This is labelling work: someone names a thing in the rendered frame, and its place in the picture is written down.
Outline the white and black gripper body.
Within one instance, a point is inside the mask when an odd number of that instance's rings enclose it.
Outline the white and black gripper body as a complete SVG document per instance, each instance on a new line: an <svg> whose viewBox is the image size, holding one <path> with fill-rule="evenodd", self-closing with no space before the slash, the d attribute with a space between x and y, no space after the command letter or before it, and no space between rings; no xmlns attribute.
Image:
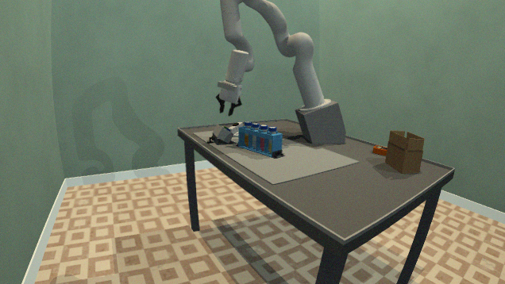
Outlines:
<svg viewBox="0 0 505 284"><path fill-rule="evenodd" d="M235 86L237 86L237 90L235 92L221 88L219 98L227 102L237 103L239 97L241 99L242 84L240 84L241 83L236 83Z"/></svg>

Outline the small brown cardboard box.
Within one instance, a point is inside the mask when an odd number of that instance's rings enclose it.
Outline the small brown cardboard box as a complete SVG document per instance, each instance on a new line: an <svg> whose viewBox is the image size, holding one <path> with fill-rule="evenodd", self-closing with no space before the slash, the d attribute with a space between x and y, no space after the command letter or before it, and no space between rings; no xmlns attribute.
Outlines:
<svg viewBox="0 0 505 284"><path fill-rule="evenodd" d="M425 139L410 132L404 135L405 131L390 131L385 163L401 174L419 173Z"/></svg>

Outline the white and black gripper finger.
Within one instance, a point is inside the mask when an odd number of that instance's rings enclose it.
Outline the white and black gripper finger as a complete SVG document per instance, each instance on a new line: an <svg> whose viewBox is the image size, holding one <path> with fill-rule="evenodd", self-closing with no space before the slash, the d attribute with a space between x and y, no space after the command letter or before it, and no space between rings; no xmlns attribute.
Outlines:
<svg viewBox="0 0 505 284"><path fill-rule="evenodd" d="M221 100L221 99L219 98L219 95L217 95L217 96L216 96L216 99L217 99L217 100L219 101L219 103L220 103L220 113L222 113L222 112L223 112L223 110L224 110L224 107L225 107L225 105L224 105L225 101L224 101L224 100Z"/></svg>
<svg viewBox="0 0 505 284"><path fill-rule="evenodd" d="M237 106L241 106L241 105L242 105L242 104L241 104L240 97L239 97L239 99L238 99L238 101L237 101L237 102L238 102L238 104L236 104L236 105L235 105L235 104L233 104L233 103L231 103L231 108L229 109L229 115L228 115L228 116L230 116L230 115L232 115L232 114L233 114L233 109L234 109L235 107L237 107Z"/></svg>

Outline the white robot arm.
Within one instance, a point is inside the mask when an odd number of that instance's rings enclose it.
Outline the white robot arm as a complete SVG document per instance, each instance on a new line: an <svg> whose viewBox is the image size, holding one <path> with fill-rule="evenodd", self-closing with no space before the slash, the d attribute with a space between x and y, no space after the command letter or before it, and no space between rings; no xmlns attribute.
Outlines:
<svg viewBox="0 0 505 284"><path fill-rule="evenodd" d="M274 3L266 0L220 0L225 38L238 50L234 49L231 52L226 81L219 81L217 86L235 92L236 83L243 82L244 73L254 68L252 47L241 31L238 5L242 2L260 13L269 24L279 52L286 57L295 56L293 73L304 103L299 109L300 112L313 111L329 105L331 101L324 100L312 63L314 54L312 39L306 33L290 36L284 15Z"/></svg>

